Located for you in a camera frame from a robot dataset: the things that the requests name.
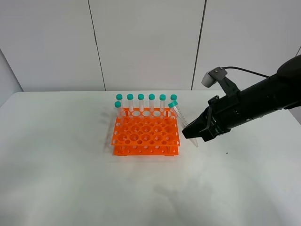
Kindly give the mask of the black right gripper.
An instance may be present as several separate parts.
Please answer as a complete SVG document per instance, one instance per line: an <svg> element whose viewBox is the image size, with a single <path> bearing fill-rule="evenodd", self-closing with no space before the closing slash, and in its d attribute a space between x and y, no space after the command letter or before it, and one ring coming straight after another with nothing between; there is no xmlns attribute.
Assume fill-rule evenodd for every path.
<svg viewBox="0 0 301 226"><path fill-rule="evenodd" d="M201 115L182 130L186 139L202 138L205 142L230 132L236 126L246 122L240 94L230 97L214 96L208 101L209 106Z"/></svg>

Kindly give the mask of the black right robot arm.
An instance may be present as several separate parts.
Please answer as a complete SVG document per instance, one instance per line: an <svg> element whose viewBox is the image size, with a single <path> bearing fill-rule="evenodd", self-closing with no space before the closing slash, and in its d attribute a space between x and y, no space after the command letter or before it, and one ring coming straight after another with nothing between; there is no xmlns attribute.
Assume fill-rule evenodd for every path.
<svg viewBox="0 0 301 226"><path fill-rule="evenodd" d="M269 113L293 109L301 105L301 57L285 62L276 74L239 90L226 77L226 67L207 72L202 84L209 88L219 83L225 96L214 96L201 115L182 130L186 139L202 138L205 142L230 132Z"/></svg>

